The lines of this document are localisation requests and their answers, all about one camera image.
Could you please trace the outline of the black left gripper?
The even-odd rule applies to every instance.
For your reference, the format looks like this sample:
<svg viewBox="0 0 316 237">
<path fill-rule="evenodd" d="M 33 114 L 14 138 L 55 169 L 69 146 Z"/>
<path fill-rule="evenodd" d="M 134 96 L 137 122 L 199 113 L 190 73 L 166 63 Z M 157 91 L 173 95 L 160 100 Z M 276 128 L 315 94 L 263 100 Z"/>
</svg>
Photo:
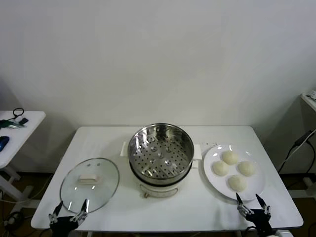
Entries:
<svg viewBox="0 0 316 237">
<path fill-rule="evenodd" d="M 48 215 L 53 237 L 67 237 L 71 231 L 78 228 L 78 222 L 83 222 L 87 217 L 87 199 L 84 200 L 80 212 L 75 216 L 58 217 L 62 207 L 63 201 L 60 201 L 54 211 Z"/>
</svg>

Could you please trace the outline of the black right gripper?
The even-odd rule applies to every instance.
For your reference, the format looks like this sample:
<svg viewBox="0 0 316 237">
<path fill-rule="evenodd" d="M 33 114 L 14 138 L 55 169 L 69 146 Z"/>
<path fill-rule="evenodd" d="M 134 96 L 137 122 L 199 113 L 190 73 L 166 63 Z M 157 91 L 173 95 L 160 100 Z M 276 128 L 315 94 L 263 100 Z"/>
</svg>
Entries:
<svg viewBox="0 0 316 237">
<path fill-rule="evenodd" d="M 239 194 L 236 193 L 237 197 L 237 210 L 240 215 L 246 218 L 247 221 L 252 222 L 255 225 L 258 236 L 268 237 L 274 234 L 274 231 L 269 223 L 271 218 L 271 207 L 265 203 L 265 201 L 256 194 L 256 198 L 262 207 L 262 209 L 249 209 L 246 207 Z"/>
</svg>

